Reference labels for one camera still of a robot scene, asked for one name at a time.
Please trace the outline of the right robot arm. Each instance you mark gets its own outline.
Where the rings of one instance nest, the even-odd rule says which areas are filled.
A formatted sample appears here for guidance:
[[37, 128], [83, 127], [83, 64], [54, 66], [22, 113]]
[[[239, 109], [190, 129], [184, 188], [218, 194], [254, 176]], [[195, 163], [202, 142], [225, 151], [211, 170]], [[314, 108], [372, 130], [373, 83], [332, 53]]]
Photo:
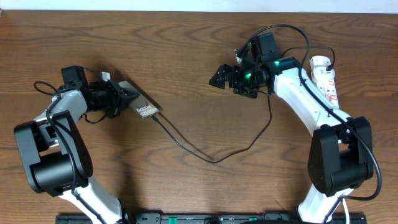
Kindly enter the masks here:
[[340, 109], [333, 64], [324, 56], [311, 58], [308, 75], [295, 57], [278, 50], [273, 33], [266, 33], [237, 50], [236, 58], [237, 65], [220, 65], [209, 84], [248, 98], [257, 98], [264, 87], [293, 109], [312, 137], [307, 164], [312, 186], [298, 206], [298, 219], [330, 222], [354, 189], [380, 174], [369, 121]]

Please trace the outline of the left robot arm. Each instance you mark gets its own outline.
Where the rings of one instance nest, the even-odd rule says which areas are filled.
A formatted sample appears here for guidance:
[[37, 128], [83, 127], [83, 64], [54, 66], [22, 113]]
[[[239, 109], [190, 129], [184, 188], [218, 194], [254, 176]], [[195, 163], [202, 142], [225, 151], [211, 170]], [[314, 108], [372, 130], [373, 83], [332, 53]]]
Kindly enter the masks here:
[[115, 118], [140, 93], [107, 73], [97, 82], [88, 82], [85, 68], [79, 65], [61, 73], [63, 85], [53, 90], [44, 112], [14, 128], [27, 181], [38, 194], [45, 192], [74, 204], [93, 223], [135, 223], [120, 199], [94, 178], [93, 163], [76, 124], [93, 111]]

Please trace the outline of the white power strip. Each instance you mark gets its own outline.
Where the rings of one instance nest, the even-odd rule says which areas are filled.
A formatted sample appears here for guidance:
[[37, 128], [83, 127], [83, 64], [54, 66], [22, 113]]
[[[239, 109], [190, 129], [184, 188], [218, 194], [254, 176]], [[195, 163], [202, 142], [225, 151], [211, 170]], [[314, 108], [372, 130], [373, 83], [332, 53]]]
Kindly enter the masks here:
[[327, 70], [327, 67], [315, 67], [312, 69], [312, 82], [325, 95], [333, 106], [339, 108], [335, 86], [335, 71]]

